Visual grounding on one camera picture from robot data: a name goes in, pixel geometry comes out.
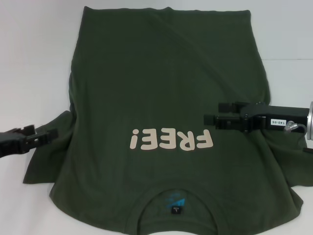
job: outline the fabric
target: fabric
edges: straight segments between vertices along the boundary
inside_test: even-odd
[[[55,182],[55,205],[96,227],[252,235],[296,218],[291,186],[313,185],[299,134],[203,125],[219,102],[270,101],[249,11],[85,7],[69,97],[24,183]]]

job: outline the metal cylinder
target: metal cylinder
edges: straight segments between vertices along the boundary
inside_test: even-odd
[[[308,128],[307,139],[313,140],[313,102],[311,102],[310,105],[307,128]]]

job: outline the white printed letter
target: white printed letter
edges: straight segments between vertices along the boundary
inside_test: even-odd
[[[195,149],[195,139],[194,134],[191,131],[188,131],[188,137],[185,136],[184,133],[178,131],[177,135],[182,138],[180,142],[180,148],[185,151],[190,151]]]
[[[161,136],[161,140],[169,141],[169,143],[160,143],[161,148],[173,149],[176,148],[176,130],[174,128],[162,128],[163,133],[168,133],[168,136]]]
[[[134,130],[133,130],[133,134],[134,134],[135,136],[132,136],[132,139],[131,139],[131,146],[130,146],[131,149],[135,149],[135,148],[136,148],[137,139],[138,139],[138,137],[137,137],[136,135],[137,135],[138,133],[139,133],[139,131],[138,131],[137,129],[134,129]]]
[[[197,140],[199,141],[205,141],[205,143],[197,143],[198,148],[210,148],[213,147],[213,141],[210,135],[209,130],[203,131],[203,136],[197,136]]]
[[[151,150],[157,148],[157,130],[156,129],[143,129],[143,134],[150,134],[149,136],[142,137],[143,142],[151,142],[151,144],[143,144],[142,150]]]

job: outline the green t-shirt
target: green t-shirt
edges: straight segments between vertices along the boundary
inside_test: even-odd
[[[251,235],[296,218],[313,185],[299,134],[215,130],[219,102],[267,104],[250,12],[85,7],[70,111],[37,131],[24,183],[55,182],[68,215],[126,234]]]

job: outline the white table surface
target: white table surface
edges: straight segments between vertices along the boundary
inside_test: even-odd
[[[70,62],[85,5],[95,9],[248,9],[272,105],[308,108],[313,101],[311,0],[0,0],[0,131],[40,126],[68,109]],[[48,197],[52,184],[22,184],[32,154],[0,159],[1,235],[114,233],[58,210]],[[313,233],[313,188],[294,190],[304,200],[301,215],[264,235]]]

